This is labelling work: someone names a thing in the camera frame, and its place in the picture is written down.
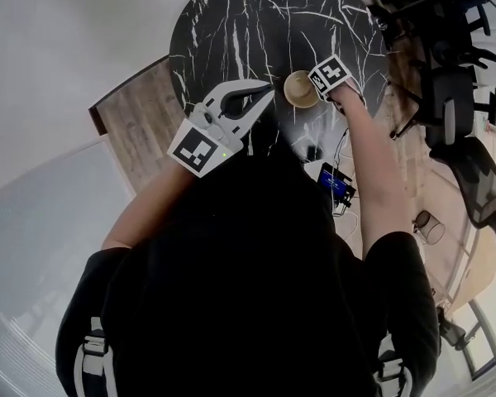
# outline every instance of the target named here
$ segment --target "paper cup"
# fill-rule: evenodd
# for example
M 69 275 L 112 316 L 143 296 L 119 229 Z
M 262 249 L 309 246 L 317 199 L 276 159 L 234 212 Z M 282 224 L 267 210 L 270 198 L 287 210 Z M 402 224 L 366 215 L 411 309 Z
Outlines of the paper cup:
M 284 96 L 290 104 L 300 109 L 311 108 L 320 101 L 306 70 L 289 75 L 284 82 Z

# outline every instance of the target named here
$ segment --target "white marble veining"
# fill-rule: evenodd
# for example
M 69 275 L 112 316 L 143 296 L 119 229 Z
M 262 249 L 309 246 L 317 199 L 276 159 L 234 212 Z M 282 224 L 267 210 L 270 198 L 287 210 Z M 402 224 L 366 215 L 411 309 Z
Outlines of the white marble veining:
M 278 92 L 268 116 L 301 158 L 334 151 L 340 114 L 327 103 L 291 107 L 282 87 L 292 72 L 338 55 L 373 115 L 388 72 L 382 36 L 361 0 L 191 0 L 174 29 L 171 53 L 174 89 L 187 114 L 223 81 L 272 83 Z M 258 127 L 247 137 L 248 151 L 269 154 L 277 132 L 260 134 Z

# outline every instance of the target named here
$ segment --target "person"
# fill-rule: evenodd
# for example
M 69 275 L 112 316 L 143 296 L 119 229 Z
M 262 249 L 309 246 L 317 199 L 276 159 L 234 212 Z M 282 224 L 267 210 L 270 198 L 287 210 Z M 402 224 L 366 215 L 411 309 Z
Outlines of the person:
M 343 85 L 331 98 L 349 125 L 362 260 L 289 147 L 236 155 L 202 179 L 167 162 L 88 260 L 63 318 L 56 367 L 68 395 L 91 317 L 119 396 L 382 395 L 388 332 L 407 390 L 422 393 L 440 339 L 404 184 L 358 94 Z

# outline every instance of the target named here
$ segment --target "black t-shirt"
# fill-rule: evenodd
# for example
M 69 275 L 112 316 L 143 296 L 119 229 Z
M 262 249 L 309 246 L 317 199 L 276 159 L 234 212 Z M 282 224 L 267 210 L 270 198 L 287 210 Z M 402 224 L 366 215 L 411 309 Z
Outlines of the black t-shirt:
M 89 259 L 57 342 L 68 395 L 92 316 L 114 351 L 120 396 L 374 396 L 387 329 L 419 395 L 439 349 L 413 237 L 389 234 L 356 259 L 324 194 L 278 156 L 227 164 L 151 239 Z

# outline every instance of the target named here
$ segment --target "cable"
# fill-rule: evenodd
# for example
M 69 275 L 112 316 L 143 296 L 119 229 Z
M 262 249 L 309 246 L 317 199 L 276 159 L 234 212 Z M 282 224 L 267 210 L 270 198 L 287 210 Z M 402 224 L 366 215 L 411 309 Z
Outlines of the cable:
M 340 149 L 340 152 L 339 152 L 339 156 L 340 157 L 345 157 L 346 159 L 351 159 L 351 160 L 354 160 L 351 156 L 349 155 L 342 155 L 341 151 L 344 150 L 345 148 L 347 148 L 347 145 L 349 144 L 349 136 L 346 137 L 346 143 L 342 146 L 342 148 Z
M 356 230 L 358 229 L 358 226 L 360 225 L 360 219 L 358 218 L 358 215 L 355 212 L 349 212 L 349 213 L 356 218 L 356 226 L 355 226 L 355 229 L 353 229 L 353 232 L 351 234 L 349 234 L 349 236 L 344 240 L 345 242 L 347 242 L 347 240 L 349 240 L 351 237 L 353 237 L 353 234 L 356 232 Z
M 334 164 L 336 162 L 336 156 L 338 156 L 338 162 L 336 163 L 336 177 L 338 177 L 338 173 L 340 172 L 340 151 L 341 151 L 341 145 L 344 141 L 344 138 L 346 138 L 347 132 L 349 131 L 349 128 L 346 128 L 344 131 L 343 135 L 341 136 L 340 141 L 338 142 L 338 145 L 336 146 L 336 150 L 334 152 L 334 156 L 332 157 L 332 172 L 331 172 L 331 212 L 332 216 L 335 217 L 335 215 L 339 218 L 340 216 L 343 216 L 343 214 L 346 212 L 346 207 L 344 206 L 344 209 L 340 214 L 334 213 L 336 207 L 335 207 L 335 201 L 334 201 Z

